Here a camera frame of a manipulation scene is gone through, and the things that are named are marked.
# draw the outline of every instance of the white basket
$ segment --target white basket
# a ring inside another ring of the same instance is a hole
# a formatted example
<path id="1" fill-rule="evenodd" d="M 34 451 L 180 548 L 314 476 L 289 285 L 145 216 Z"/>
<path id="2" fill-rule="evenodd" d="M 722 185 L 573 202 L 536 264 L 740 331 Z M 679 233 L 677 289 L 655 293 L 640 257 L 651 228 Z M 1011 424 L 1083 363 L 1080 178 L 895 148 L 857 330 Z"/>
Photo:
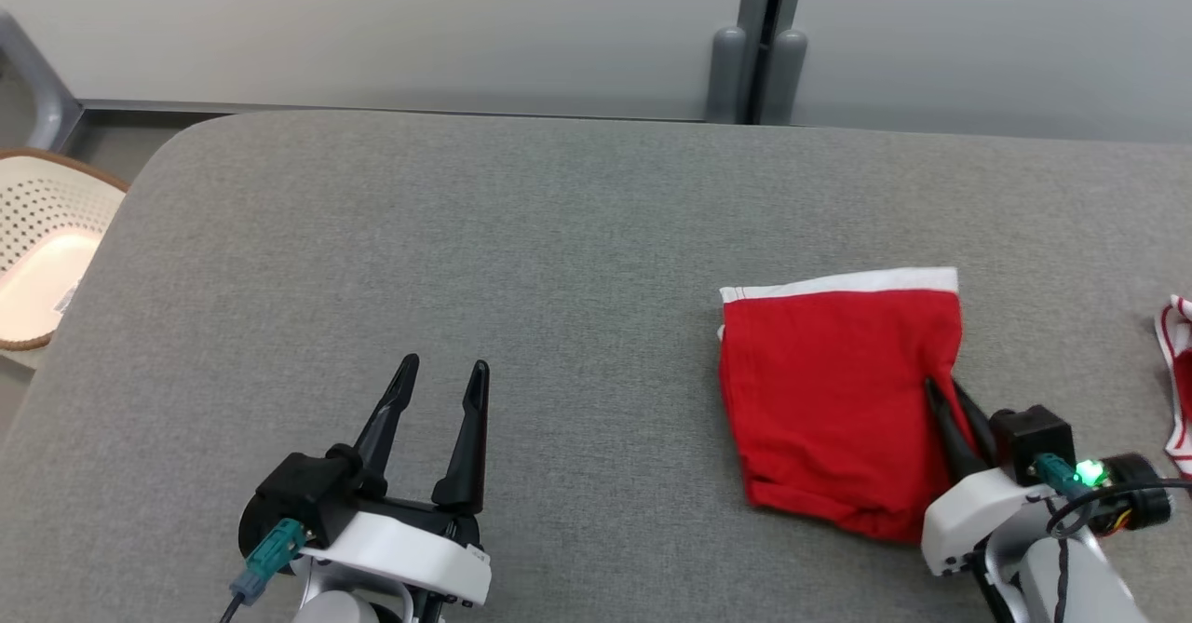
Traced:
<path id="1" fill-rule="evenodd" d="M 0 355 L 37 369 L 128 189 L 54 152 L 0 151 Z"/>

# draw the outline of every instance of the red and white striped cloth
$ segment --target red and white striped cloth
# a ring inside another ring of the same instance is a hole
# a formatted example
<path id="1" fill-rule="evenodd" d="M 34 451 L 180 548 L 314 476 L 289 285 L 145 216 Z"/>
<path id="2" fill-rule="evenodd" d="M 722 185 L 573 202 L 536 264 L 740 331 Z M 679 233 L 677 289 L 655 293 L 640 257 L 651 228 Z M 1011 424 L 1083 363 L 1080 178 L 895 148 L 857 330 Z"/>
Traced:
<path id="1" fill-rule="evenodd" d="M 1184 479 L 1192 479 L 1192 301 L 1172 295 L 1157 317 L 1155 335 L 1172 373 L 1174 429 L 1167 441 L 1167 455 Z"/>

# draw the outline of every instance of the green light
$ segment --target green light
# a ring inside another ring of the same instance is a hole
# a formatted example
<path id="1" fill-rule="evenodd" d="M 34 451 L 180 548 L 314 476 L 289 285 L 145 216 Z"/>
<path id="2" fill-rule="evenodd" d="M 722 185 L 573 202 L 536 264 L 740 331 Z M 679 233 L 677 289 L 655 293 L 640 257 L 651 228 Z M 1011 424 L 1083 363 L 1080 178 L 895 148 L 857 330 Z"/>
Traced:
<path id="1" fill-rule="evenodd" d="M 1100 486 L 1109 478 L 1109 473 L 1099 459 L 1086 459 L 1084 462 L 1078 462 L 1076 475 L 1080 475 L 1081 481 L 1089 488 Z"/>

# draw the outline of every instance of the gray floor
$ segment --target gray floor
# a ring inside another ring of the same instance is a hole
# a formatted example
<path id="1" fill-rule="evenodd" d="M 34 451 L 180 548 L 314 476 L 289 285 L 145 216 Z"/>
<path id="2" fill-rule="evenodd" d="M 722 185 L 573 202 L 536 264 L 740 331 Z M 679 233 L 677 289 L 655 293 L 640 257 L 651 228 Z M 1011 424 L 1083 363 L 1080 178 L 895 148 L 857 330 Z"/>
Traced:
<path id="1" fill-rule="evenodd" d="M 200 113 L 86 113 L 72 135 L 67 155 L 132 181 L 149 157 L 195 122 Z M 8 62 L 0 57 L 0 148 L 25 144 L 33 127 L 33 98 Z M 0 440 L 7 435 L 33 373 L 0 359 Z"/>

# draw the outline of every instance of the cable connector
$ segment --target cable connector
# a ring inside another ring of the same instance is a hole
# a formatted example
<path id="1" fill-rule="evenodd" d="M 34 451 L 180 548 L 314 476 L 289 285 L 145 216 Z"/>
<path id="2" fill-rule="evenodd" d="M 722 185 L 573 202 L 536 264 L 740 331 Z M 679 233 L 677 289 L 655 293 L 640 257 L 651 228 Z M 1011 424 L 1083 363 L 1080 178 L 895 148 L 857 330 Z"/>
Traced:
<path id="1" fill-rule="evenodd" d="M 298 557 L 306 546 L 306 530 L 292 518 L 283 518 L 244 559 L 244 571 L 229 586 L 231 592 L 244 597 L 244 606 L 252 606 L 265 592 L 265 586 L 279 569 Z"/>

